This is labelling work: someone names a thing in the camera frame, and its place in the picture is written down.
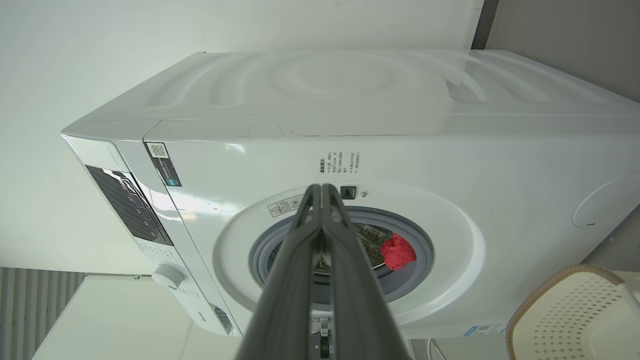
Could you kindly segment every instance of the sticker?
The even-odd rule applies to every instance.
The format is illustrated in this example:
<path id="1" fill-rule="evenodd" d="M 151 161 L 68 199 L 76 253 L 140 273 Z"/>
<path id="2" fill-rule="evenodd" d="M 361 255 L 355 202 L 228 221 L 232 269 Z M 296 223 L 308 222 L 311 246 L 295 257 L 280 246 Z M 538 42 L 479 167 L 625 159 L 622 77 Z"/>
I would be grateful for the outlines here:
<path id="1" fill-rule="evenodd" d="M 154 163 L 158 174 L 164 181 L 166 186 L 182 186 L 178 173 L 175 172 L 173 162 L 169 158 L 169 152 L 161 142 L 148 142 L 147 152 L 151 156 L 151 161 Z"/>
<path id="2" fill-rule="evenodd" d="M 300 207 L 300 203 L 304 196 L 305 194 L 301 193 L 300 195 L 274 202 L 267 206 L 267 208 L 269 208 L 269 213 L 271 213 L 272 217 L 279 217 L 282 214 L 296 211 Z"/>
<path id="3" fill-rule="evenodd" d="M 356 151 L 329 151 L 320 157 L 319 174 L 357 174 L 361 155 Z"/>
<path id="4" fill-rule="evenodd" d="M 499 334 L 506 331 L 506 323 L 497 323 L 495 325 L 473 326 L 463 336 Z"/>

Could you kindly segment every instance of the washing machine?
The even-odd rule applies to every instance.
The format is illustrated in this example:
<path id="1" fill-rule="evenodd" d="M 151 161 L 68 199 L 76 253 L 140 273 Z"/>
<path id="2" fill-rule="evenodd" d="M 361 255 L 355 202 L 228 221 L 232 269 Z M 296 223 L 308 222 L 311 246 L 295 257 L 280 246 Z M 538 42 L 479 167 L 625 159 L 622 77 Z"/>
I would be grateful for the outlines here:
<path id="1" fill-rule="evenodd" d="M 638 205 L 639 120 L 504 51 L 196 53 L 62 134 L 199 326 L 242 336 L 305 189 L 330 183 L 400 330 L 436 338 L 499 332 Z M 376 252 L 393 234 L 416 255 L 397 271 Z M 330 283 L 316 266 L 316 321 Z"/>

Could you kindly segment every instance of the dial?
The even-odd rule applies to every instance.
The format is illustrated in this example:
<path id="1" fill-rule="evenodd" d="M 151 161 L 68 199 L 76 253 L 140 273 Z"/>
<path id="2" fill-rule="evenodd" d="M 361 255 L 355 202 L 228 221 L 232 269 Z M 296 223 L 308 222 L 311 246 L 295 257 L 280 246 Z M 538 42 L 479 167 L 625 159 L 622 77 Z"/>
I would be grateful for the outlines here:
<path id="1" fill-rule="evenodd" d="M 162 286 L 177 289 L 184 280 L 184 275 L 169 265 L 160 264 L 151 275 L 151 278 Z"/>

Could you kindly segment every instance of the red cloth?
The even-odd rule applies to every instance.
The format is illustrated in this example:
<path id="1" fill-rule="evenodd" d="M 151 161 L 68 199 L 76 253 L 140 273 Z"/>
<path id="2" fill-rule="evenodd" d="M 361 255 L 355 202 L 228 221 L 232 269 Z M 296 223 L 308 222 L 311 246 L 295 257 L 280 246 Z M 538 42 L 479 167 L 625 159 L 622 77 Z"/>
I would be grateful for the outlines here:
<path id="1" fill-rule="evenodd" d="M 385 241 L 380 248 L 385 263 L 391 270 L 400 270 L 407 263 L 415 261 L 415 251 L 402 236 L 394 233 L 394 237 Z"/>

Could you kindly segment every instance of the cable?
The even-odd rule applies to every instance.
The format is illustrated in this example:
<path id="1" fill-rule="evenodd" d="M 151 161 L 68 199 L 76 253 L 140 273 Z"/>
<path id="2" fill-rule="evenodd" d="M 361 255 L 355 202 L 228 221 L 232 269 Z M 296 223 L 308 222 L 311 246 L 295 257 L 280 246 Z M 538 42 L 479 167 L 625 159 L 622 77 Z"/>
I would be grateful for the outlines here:
<path id="1" fill-rule="evenodd" d="M 428 359 L 428 360 L 433 360 L 433 359 L 431 358 L 431 339 L 429 339 L 429 340 L 427 341 L 427 359 Z"/>
<path id="2" fill-rule="evenodd" d="M 440 355 L 442 360 L 447 360 L 447 358 L 444 357 L 444 354 L 442 353 L 442 350 L 440 350 L 440 347 L 438 346 L 438 343 L 435 340 L 431 340 L 431 341 L 433 342 L 433 346 L 436 347 L 436 350 L 438 351 L 438 354 Z"/>
<path id="3" fill-rule="evenodd" d="M 427 340 L 427 359 L 428 360 L 433 360 L 431 358 L 431 343 L 433 343 L 433 346 L 436 348 L 436 351 L 438 352 L 438 355 L 440 355 L 442 360 L 447 360 L 447 358 L 444 357 L 444 354 L 442 353 L 442 350 L 440 350 L 440 347 L 438 346 L 438 343 L 434 339 L 428 339 Z"/>

